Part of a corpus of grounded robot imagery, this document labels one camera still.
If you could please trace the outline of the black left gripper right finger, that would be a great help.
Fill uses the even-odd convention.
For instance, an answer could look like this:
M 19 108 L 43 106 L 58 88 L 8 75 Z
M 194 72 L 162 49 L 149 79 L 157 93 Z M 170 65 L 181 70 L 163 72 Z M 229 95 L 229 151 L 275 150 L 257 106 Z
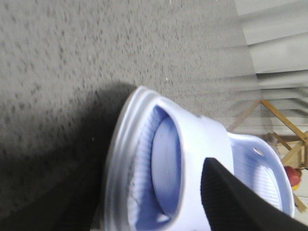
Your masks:
M 215 158 L 204 161 L 200 192 L 205 215 L 213 231 L 308 229 L 255 194 Z

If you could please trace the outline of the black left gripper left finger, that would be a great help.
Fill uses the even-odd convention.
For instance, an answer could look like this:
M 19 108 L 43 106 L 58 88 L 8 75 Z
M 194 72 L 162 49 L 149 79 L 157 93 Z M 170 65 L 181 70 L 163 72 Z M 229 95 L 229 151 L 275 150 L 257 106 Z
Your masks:
M 0 221 L 2 231 L 89 231 L 100 204 L 103 164 L 89 156 L 64 181 Z

